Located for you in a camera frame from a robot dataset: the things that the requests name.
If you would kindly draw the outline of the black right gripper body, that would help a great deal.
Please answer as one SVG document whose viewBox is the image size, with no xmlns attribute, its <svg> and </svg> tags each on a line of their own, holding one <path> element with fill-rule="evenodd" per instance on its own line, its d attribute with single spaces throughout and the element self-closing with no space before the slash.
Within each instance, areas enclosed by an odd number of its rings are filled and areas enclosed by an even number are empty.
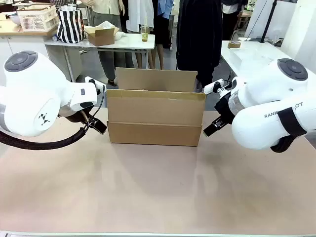
<svg viewBox="0 0 316 237">
<path fill-rule="evenodd" d="M 231 93 L 228 92 L 226 95 L 224 95 L 220 100 L 215 104 L 216 111 L 220 114 L 217 121 L 220 124 L 232 124 L 234 119 L 234 114 L 229 108 L 229 98 L 231 96 Z"/>
</svg>

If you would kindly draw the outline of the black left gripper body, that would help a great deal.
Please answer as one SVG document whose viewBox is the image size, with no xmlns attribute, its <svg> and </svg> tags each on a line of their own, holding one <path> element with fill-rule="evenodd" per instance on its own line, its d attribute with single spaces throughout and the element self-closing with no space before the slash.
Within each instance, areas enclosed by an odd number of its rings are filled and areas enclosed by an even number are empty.
<svg viewBox="0 0 316 237">
<path fill-rule="evenodd" d="M 81 110 L 65 118 L 68 121 L 73 122 L 73 123 L 81 122 L 85 124 L 88 121 L 90 121 L 91 123 L 97 123 L 98 119 L 95 117 L 92 117 L 92 115 L 89 112 L 90 112 L 89 110 Z"/>
</svg>

